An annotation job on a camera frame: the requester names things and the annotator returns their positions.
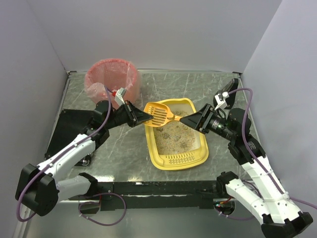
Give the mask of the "orange litter scoop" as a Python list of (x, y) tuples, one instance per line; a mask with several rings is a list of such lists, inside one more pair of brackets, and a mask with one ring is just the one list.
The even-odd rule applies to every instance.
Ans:
[(149, 102), (144, 108), (144, 112), (153, 116), (151, 120), (144, 122), (150, 127), (162, 127), (172, 121), (180, 121), (181, 116), (174, 115), (170, 108), (162, 103)]

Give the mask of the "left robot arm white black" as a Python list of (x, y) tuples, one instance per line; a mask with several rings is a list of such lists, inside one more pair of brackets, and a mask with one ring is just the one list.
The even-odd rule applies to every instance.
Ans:
[(98, 180), (87, 173), (62, 180), (62, 177), (81, 159), (97, 150), (108, 138), (109, 130), (128, 124), (135, 127), (153, 116), (126, 101), (117, 110), (111, 102), (100, 101), (86, 127), (65, 148), (52, 158), (21, 171), (15, 198), (34, 214), (45, 216), (58, 202), (77, 195), (92, 197), (97, 193)]

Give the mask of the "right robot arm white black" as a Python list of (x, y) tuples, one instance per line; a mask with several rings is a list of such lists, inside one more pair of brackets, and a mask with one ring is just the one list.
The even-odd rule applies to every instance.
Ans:
[(217, 189), (238, 200), (259, 222), (266, 238), (294, 238), (312, 222), (289, 197), (271, 168), (260, 143), (250, 134), (251, 120), (245, 110), (233, 108), (221, 118), (211, 105), (180, 119), (184, 125), (206, 134), (210, 131), (227, 139), (230, 154), (255, 183), (251, 191), (233, 172), (217, 177)]

